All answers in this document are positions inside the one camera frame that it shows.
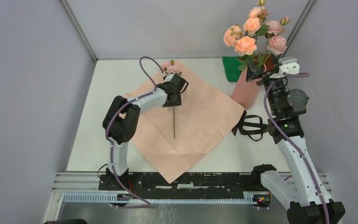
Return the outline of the pink flower stem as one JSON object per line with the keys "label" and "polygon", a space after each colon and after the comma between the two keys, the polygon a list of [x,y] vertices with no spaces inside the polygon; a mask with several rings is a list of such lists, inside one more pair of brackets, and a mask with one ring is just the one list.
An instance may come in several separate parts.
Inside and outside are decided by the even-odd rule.
{"label": "pink flower stem", "polygon": [[[163,79],[166,79],[166,77],[170,74],[174,74],[178,76],[182,74],[182,71],[177,65],[175,65],[175,61],[173,59],[162,63],[161,68],[163,69],[163,73],[162,73]],[[173,138],[176,139],[175,107],[173,107],[172,109],[172,116],[173,116]]]}
{"label": "pink flower stem", "polygon": [[282,36],[286,31],[285,26],[289,24],[291,19],[287,16],[281,18],[280,21],[267,21],[265,24],[268,26],[266,33],[267,46],[266,50],[275,56],[283,54],[287,49],[287,40]]}

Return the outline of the peach flower stem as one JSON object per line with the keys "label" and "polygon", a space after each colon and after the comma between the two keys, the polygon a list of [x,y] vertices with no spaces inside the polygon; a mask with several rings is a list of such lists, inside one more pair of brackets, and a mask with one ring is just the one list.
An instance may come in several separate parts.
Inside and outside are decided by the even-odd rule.
{"label": "peach flower stem", "polygon": [[268,32],[269,25],[266,24],[267,16],[269,15],[265,8],[266,1],[258,0],[257,6],[251,9],[248,19],[244,23],[245,37],[247,44],[247,55],[253,60],[256,58],[256,42],[259,36],[265,35]]}
{"label": "peach flower stem", "polygon": [[248,59],[252,59],[255,56],[257,50],[256,39],[244,34],[239,26],[231,26],[227,29],[223,36],[223,42],[238,54],[238,60],[243,64],[240,68],[245,68]]}

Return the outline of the pink flower bouquet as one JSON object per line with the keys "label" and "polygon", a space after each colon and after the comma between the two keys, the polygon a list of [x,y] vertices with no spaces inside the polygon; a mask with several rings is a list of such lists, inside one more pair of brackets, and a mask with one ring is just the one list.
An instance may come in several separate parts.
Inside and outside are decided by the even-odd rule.
{"label": "pink flower bouquet", "polygon": [[241,118],[244,108],[182,62],[174,62],[189,83],[176,107],[155,107],[140,115],[130,143],[172,183],[210,153]]}

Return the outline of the black ribbon gold lettering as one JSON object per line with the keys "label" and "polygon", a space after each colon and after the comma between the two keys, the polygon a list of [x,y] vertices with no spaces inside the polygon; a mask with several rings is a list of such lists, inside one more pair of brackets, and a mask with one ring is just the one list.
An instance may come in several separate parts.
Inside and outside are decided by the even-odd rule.
{"label": "black ribbon gold lettering", "polygon": [[232,128],[231,132],[234,136],[248,136],[252,141],[260,141],[264,134],[268,131],[267,124],[264,124],[262,117],[258,115],[248,115],[244,111],[238,123]]}

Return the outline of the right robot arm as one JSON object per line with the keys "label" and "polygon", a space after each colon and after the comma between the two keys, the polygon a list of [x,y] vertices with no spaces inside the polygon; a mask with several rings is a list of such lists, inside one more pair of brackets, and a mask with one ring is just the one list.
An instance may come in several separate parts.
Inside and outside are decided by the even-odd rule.
{"label": "right robot arm", "polygon": [[286,209],[291,224],[337,224],[345,214],[326,189],[312,162],[299,116],[307,111],[309,97],[301,89],[288,89],[290,77],[301,73],[296,58],[256,56],[245,63],[246,81],[265,88],[263,100],[268,116],[268,133],[278,146],[291,172],[294,185],[271,165],[254,167],[250,178],[255,190],[268,189]]}

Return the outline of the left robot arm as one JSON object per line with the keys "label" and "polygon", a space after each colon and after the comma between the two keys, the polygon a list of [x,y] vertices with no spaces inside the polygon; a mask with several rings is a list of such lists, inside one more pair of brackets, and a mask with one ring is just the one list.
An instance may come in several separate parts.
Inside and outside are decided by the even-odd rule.
{"label": "left robot arm", "polygon": [[105,138],[110,142],[110,167],[113,173],[110,184],[116,190],[123,190],[128,184],[124,175],[127,163],[128,144],[136,133],[140,115],[156,107],[175,107],[182,105],[181,94],[189,83],[179,75],[170,74],[164,82],[155,84],[151,91],[125,98],[116,96],[103,120]]}

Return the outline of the pink cylindrical vase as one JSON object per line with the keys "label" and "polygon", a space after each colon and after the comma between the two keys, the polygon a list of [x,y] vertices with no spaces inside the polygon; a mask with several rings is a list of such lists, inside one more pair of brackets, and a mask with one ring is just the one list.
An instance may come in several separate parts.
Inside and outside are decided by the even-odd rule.
{"label": "pink cylindrical vase", "polygon": [[242,105],[245,110],[249,110],[254,105],[260,91],[257,82],[261,81],[261,78],[257,78],[247,82],[247,74],[247,69],[242,71],[231,95],[231,98]]}

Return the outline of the brown cloth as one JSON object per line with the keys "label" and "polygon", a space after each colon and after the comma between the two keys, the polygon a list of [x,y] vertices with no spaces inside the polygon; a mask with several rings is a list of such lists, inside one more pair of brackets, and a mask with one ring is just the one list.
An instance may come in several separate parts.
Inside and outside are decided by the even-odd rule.
{"label": "brown cloth", "polygon": [[263,56],[256,56],[254,64],[257,69],[261,69],[264,72],[272,71],[275,67],[275,56],[272,54],[265,54]]}

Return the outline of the green cloth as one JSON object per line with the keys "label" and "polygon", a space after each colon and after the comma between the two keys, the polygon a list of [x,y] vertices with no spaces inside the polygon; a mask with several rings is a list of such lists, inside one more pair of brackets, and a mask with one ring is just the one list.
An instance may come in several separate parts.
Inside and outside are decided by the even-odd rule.
{"label": "green cloth", "polygon": [[229,82],[237,82],[242,71],[239,69],[243,64],[238,61],[237,56],[223,56],[222,63],[226,78]]}

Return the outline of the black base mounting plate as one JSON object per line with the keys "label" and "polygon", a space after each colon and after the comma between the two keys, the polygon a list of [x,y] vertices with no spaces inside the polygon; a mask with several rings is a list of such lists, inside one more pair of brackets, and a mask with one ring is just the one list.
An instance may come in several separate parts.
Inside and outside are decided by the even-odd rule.
{"label": "black base mounting plate", "polygon": [[252,194],[252,201],[270,203],[269,190],[257,182],[251,173],[184,173],[172,183],[157,172],[131,172],[118,183],[111,172],[100,175],[98,189],[130,192],[146,200],[151,199],[244,199]]}

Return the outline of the aluminium rail frame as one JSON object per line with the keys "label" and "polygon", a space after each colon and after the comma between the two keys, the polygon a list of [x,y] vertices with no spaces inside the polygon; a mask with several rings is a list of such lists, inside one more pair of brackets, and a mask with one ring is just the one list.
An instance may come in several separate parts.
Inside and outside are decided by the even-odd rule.
{"label": "aluminium rail frame", "polygon": [[100,191],[98,189],[100,175],[103,172],[62,172],[58,173],[53,185],[54,190]]}

